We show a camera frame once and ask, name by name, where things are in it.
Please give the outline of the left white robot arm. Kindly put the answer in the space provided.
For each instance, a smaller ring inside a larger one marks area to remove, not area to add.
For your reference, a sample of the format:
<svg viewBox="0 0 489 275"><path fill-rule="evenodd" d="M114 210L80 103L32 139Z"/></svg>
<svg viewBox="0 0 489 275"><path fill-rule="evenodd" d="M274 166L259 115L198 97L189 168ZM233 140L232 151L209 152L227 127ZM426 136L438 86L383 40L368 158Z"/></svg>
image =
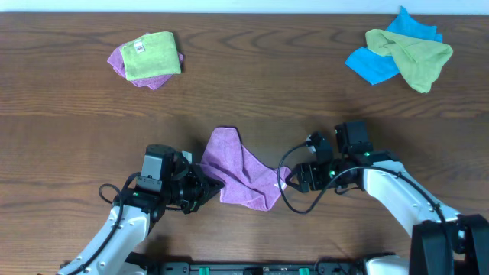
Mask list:
<svg viewBox="0 0 489 275"><path fill-rule="evenodd" d="M110 202L107 221L89 244L58 274L162 274L162 265L134 249L166 211L185 215L198 211L224 187L192 163L192 154L172 147L146 147L140 172L131 174Z"/></svg>

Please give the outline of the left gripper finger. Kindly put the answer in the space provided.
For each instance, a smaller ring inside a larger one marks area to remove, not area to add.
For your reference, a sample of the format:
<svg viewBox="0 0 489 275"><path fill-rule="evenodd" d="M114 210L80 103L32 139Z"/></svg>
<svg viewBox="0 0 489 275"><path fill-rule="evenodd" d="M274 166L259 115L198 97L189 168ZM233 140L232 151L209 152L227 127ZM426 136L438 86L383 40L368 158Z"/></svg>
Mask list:
<svg viewBox="0 0 489 275"><path fill-rule="evenodd" d="M221 183L206 184L194 202L193 212L197 212L201 206L205 205L210 199L217 195L221 189Z"/></svg>
<svg viewBox="0 0 489 275"><path fill-rule="evenodd" d="M204 173L199 174L199 184L204 190L221 190L224 187L222 181L213 179Z"/></svg>

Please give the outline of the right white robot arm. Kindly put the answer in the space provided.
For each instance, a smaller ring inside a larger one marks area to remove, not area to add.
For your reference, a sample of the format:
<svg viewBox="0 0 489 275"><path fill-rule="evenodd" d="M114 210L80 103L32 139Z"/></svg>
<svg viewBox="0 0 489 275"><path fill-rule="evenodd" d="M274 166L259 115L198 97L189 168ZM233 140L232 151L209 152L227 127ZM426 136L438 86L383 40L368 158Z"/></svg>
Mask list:
<svg viewBox="0 0 489 275"><path fill-rule="evenodd" d="M278 186L320 196L359 189L380 202L410 236L410 256L379 254L339 264L344 274L486 274L488 221L463 215L418 183L389 150L375 150L364 122L335 126L338 153L319 132L301 145L315 160L296 165Z"/></svg>

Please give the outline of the purple microfiber cloth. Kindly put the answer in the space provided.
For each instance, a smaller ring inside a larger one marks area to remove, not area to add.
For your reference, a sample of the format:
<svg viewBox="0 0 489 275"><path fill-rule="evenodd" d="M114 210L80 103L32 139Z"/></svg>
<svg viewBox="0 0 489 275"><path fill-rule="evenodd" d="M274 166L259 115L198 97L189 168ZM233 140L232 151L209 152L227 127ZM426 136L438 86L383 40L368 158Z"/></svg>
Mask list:
<svg viewBox="0 0 489 275"><path fill-rule="evenodd" d="M236 128L212 132L201 159L205 175L224 183L220 202L267 212L286 189L290 168L272 169L259 161L241 142Z"/></svg>

